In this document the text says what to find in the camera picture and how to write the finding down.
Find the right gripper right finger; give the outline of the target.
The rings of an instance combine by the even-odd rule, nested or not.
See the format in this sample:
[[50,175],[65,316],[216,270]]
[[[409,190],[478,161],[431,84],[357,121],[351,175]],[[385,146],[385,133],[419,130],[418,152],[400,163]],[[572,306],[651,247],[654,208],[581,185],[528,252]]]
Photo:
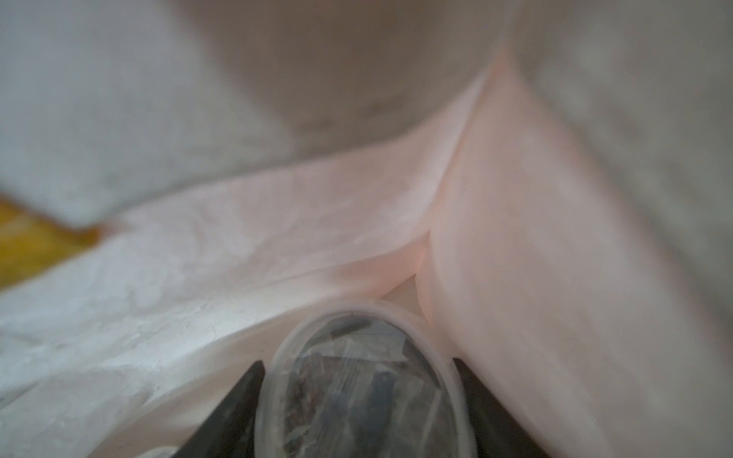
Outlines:
[[465,362],[454,358],[454,365],[466,395],[478,457],[550,457]]

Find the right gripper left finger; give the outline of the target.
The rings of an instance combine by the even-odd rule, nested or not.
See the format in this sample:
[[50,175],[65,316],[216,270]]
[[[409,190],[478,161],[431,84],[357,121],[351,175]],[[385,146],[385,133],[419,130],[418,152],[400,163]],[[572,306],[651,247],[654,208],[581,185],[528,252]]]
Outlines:
[[255,456],[255,421],[265,365],[253,363],[173,458]]

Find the white canvas bag yellow handles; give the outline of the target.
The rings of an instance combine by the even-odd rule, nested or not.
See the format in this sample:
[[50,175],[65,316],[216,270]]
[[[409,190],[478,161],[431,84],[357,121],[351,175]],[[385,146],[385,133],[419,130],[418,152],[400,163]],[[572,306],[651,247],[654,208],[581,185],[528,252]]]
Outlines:
[[732,453],[728,1],[5,1],[1,453],[171,452],[405,282],[558,457]]

